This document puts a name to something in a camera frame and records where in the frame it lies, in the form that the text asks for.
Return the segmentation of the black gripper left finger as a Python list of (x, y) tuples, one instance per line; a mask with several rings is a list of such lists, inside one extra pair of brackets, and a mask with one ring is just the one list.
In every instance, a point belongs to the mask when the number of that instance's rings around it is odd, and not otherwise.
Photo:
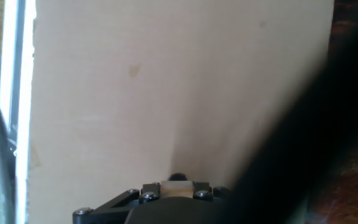
[(98, 208), (79, 208), (72, 214), (72, 224), (125, 223), (130, 211), (142, 204), (160, 198), (160, 184), (144, 184), (139, 189), (129, 189)]

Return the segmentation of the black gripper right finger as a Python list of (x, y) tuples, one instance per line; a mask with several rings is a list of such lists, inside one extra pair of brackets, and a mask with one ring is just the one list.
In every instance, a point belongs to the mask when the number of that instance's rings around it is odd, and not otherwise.
[(229, 189), (223, 186), (212, 187), (209, 182), (193, 182), (193, 198), (200, 200), (225, 199)]

